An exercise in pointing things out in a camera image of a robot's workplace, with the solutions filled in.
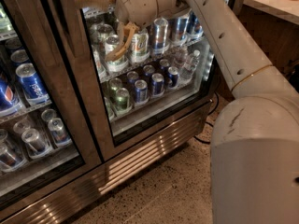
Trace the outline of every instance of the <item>floor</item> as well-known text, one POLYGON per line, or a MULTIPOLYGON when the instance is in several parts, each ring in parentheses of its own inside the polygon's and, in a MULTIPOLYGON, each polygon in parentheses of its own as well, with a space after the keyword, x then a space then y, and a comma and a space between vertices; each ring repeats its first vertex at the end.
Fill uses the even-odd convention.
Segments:
POLYGON ((64 224, 212 224, 209 141, 216 117, 228 104, 216 94, 213 101, 200 135, 64 224))

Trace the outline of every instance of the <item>refrigerator door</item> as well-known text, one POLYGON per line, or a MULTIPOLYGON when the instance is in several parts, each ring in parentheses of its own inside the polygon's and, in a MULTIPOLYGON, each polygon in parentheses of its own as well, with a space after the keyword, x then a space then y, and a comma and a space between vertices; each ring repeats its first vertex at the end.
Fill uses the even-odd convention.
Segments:
POLYGON ((78 9, 75 0, 43 1, 62 39, 75 80, 79 83, 85 78, 86 86, 93 88, 78 86, 105 161, 209 102, 214 55, 200 22, 189 10, 179 18, 159 21, 167 24, 162 35, 167 39, 162 45, 159 33, 163 26, 152 24, 134 36, 128 52, 112 63, 105 58, 120 42, 113 5, 103 12, 92 7, 78 9), (196 69, 188 64, 183 67, 179 57, 184 48, 189 55, 200 51, 196 69), (89 65, 82 67, 87 60, 89 65), (173 67, 165 70, 163 63, 173 67), (151 69, 160 75, 151 77, 151 69), (185 71, 193 74, 183 82, 185 71))
POLYGON ((101 159, 40 1, 0 3, 2 222, 47 200, 101 159))

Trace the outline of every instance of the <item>beverage can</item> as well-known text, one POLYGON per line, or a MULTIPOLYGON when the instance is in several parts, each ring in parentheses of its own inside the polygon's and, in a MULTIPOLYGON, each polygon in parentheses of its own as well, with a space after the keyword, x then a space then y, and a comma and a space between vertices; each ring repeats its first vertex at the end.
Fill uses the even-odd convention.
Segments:
POLYGON ((167 75, 172 81, 171 87, 176 87, 178 84, 178 69, 175 66, 170 66, 168 68, 167 75))
POLYGON ((0 111, 7 110, 19 102, 16 93, 0 78, 0 111))
POLYGON ((126 110, 130 107, 130 93, 125 88, 119 88, 116 91, 115 107, 117 110, 126 110))
POLYGON ((16 75, 28 98, 36 99, 48 95, 43 82, 31 63, 18 66, 16 75))
POLYGON ((48 108, 41 113, 41 119, 43 119, 43 121, 47 124, 50 122, 50 120, 56 117, 57 117, 57 112, 52 108, 48 108))
POLYGON ((46 150, 47 144, 40 132, 36 129, 26 130, 21 135, 21 140, 27 144, 30 151, 32 151, 34 155, 42 153, 46 150))
POLYGON ((51 119, 48 123, 48 128, 56 144, 65 142, 70 139, 68 132, 65 129, 65 126, 61 119, 59 118, 51 119))
POLYGON ((136 81, 134 91, 134 100, 136 103, 142 103, 148 99, 148 84, 146 81, 142 79, 136 81))
POLYGON ((116 91, 122 87, 121 79, 115 77, 109 81, 109 94, 112 102, 115 102, 116 91))
POLYGON ((9 54, 12 54, 14 51, 16 51, 18 49, 23 49, 21 41, 19 40, 18 37, 13 37, 13 38, 8 39, 5 43, 5 47, 9 54))
POLYGON ((112 26, 108 24, 100 24, 97 30, 97 41, 100 49, 101 54, 105 54, 105 43, 106 39, 111 35, 114 35, 114 30, 112 26))
POLYGON ((136 33, 132 37, 130 50, 132 58, 144 56, 148 52, 148 42, 149 42, 149 34, 148 30, 144 28, 140 32, 136 33))
POLYGON ((150 44, 153 49, 163 49, 166 47, 168 20, 164 18, 156 19, 151 25, 150 44))
POLYGON ((24 49, 19 49, 13 52, 10 56, 10 60, 12 61, 13 65, 15 67, 18 67, 19 65, 23 63, 29 63, 29 57, 27 55, 26 50, 24 49))
POLYGON ((151 95, 156 96, 164 92, 164 77, 155 73, 151 77, 151 95))

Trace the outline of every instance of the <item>silver can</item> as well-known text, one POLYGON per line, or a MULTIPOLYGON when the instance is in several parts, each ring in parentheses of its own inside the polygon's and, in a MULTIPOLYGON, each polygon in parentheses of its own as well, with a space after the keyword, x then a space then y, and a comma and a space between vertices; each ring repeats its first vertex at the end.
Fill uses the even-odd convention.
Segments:
POLYGON ((56 117, 57 117, 57 112, 52 108, 48 108, 44 110, 43 113, 41 113, 41 119, 43 119, 43 121, 47 124, 50 122, 50 120, 56 117))
POLYGON ((21 135, 21 140, 29 147, 29 156, 44 152, 48 146, 42 135, 36 129, 26 130, 21 135))
POLYGON ((101 24, 98 26, 97 30, 97 41, 100 49, 101 54, 105 54, 105 42, 108 37, 114 35, 113 27, 108 24, 101 24))
POLYGON ((133 35, 131 45, 130 45, 130 50, 133 59, 147 54, 148 42, 149 42, 149 34, 146 28, 144 28, 142 31, 138 32, 137 34, 133 35))
MULTIPOLYGON (((105 42, 105 53, 109 54, 120 44, 120 39, 117 35, 111 35, 106 39, 105 42)), ((121 56, 118 60, 114 62, 107 62, 108 65, 118 65, 124 63, 124 56, 121 56)))
POLYGON ((64 143, 67 140, 70 140, 68 132, 65 129, 65 126, 61 119, 59 118, 51 119, 50 122, 48 123, 48 128, 56 144, 64 143))
POLYGON ((168 20, 156 19, 151 25, 150 44, 153 49, 164 49, 166 47, 168 20))

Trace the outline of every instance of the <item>plastic bottle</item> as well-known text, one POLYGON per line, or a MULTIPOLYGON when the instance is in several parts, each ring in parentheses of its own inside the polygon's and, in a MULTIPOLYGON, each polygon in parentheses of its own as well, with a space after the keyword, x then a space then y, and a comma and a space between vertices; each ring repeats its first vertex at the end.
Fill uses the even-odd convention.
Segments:
POLYGON ((199 59, 200 51, 197 49, 188 55, 186 63, 179 70, 179 82, 181 84, 187 84, 192 80, 193 73, 199 64, 199 59))
POLYGON ((187 47, 181 47, 174 56, 172 65, 175 66, 177 69, 180 69, 186 62, 188 56, 187 47))

